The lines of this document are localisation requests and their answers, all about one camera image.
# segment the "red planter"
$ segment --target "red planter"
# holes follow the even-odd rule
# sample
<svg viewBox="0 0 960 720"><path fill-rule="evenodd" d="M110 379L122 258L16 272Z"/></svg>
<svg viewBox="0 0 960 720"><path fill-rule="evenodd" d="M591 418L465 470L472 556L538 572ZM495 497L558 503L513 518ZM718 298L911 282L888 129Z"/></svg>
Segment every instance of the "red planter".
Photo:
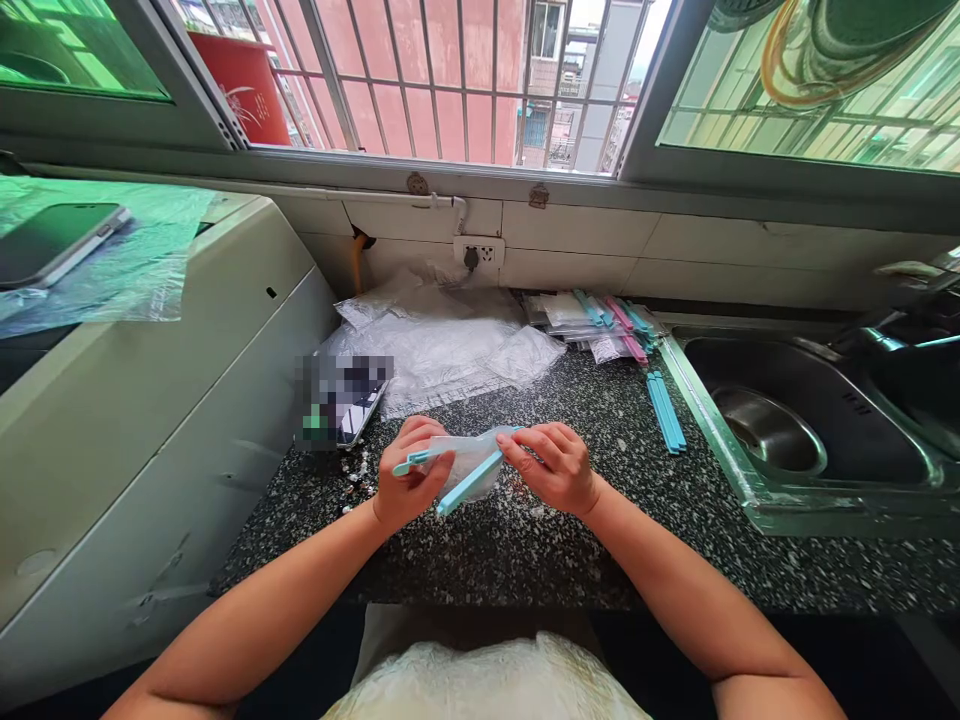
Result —
<svg viewBox="0 0 960 720"><path fill-rule="evenodd" d="M190 33L190 39L250 142L290 145L283 106L267 59L271 46L195 32Z"/></svg>

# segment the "black speckled countertop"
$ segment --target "black speckled countertop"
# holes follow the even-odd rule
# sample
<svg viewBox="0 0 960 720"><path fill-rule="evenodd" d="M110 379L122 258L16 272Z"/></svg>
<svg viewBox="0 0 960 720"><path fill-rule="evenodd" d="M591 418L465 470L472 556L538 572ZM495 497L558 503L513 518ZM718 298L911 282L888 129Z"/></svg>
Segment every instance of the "black speckled countertop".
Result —
<svg viewBox="0 0 960 720"><path fill-rule="evenodd" d="M639 368L568 352L531 389L435 408L452 435L559 420L597 472L700 552L766 612L942 613L960 608L960 558L947 540L765 537L750 525L706 438L664 370L688 450L666 452ZM350 452L291 449L213 579L220 595L340 517L376 484L400 420L371 421ZM343 594L355 602L626 609L642 601L574 517L546 507L509 466L487 498L392 537Z"/></svg>

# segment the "power outlet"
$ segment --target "power outlet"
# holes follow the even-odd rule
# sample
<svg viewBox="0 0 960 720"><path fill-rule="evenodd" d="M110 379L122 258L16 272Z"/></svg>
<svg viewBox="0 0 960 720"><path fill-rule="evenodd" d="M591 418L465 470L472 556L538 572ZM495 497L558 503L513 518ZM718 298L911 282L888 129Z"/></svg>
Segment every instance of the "power outlet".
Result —
<svg viewBox="0 0 960 720"><path fill-rule="evenodd" d="M463 263L467 249L474 247L480 257L477 272L493 272L503 267L503 238L482 235L457 235L453 238L453 257Z"/></svg>

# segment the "window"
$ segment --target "window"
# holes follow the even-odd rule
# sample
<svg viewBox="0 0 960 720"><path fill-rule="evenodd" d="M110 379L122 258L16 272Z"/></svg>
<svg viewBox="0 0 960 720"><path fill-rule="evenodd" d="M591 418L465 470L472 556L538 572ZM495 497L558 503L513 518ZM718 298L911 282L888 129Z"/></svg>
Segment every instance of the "window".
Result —
<svg viewBox="0 0 960 720"><path fill-rule="evenodd" d="M0 0L0 84L170 97L103 0Z"/></svg>
<svg viewBox="0 0 960 720"><path fill-rule="evenodd" d="M562 26L563 5L536 3L533 8L532 54L535 58L557 59L560 43L557 35Z"/></svg>
<svg viewBox="0 0 960 720"><path fill-rule="evenodd" d="M0 147L28 161L960 233L952 0L0 0L0 22Z"/></svg>
<svg viewBox="0 0 960 720"><path fill-rule="evenodd" d="M659 144L960 172L960 6L758 5L717 4Z"/></svg>
<svg viewBox="0 0 960 720"><path fill-rule="evenodd" d="M670 7L164 1L254 144L606 175ZM269 87L221 59L236 42L261 46Z"/></svg>

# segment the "pink plastic clip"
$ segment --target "pink plastic clip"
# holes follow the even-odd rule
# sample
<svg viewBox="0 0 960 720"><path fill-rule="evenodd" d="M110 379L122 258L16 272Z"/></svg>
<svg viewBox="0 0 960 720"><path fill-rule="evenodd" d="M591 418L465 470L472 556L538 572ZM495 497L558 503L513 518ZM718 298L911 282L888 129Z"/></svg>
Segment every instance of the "pink plastic clip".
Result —
<svg viewBox="0 0 960 720"><path fill-rule="evenodd" d="M630 322L630 318L627 317L627 314L623 311L620 305L617 304L616 300L614 300L610 295L607 295L603 301L611 310L613 310L613 314L616 316L617 320L620 321L620 324L623 325L624 328L627 330L633 330L633 323Z"/></svg>
<svg viewBox="0 0 960 720"><path fill-rule="evenodd" d="M627 349L630 351L630 354L633 355L634 360L644 367L649 364L650 361L647 360L647 354L643 351L643 348L640 347L640 343L633 339L632 335L624 337L623 342L626 343Z"/></svg>

